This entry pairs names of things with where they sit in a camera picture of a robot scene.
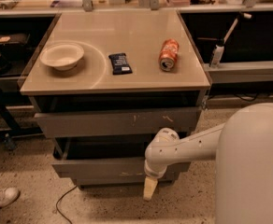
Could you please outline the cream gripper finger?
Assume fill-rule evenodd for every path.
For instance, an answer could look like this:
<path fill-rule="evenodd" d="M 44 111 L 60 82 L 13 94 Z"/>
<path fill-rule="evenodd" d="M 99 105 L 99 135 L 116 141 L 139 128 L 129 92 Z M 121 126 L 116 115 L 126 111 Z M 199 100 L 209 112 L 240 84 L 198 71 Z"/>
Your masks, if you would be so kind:
<path fill-rule="evenodd" d="M 157 185 L 158 185 L 158 180 L 156 178 L 149 177 L 149 176 L 145 177 L 144 189 L 143 189 L 143 199 L 145 201 L 151 200 Z"/>

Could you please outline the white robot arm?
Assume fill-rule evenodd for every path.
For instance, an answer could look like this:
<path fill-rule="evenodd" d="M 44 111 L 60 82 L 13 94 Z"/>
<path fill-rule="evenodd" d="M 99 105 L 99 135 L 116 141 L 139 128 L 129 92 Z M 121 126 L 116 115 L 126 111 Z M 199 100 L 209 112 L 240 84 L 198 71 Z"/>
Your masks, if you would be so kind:
<path fill-rule="evenodd" d="M 163 128 L 145 151 L 143 198 L 168 166 L 216 161 L 215 223 L 273 224 L 273 103 L 238 110 L 226 123 L 179 138 Z"/>

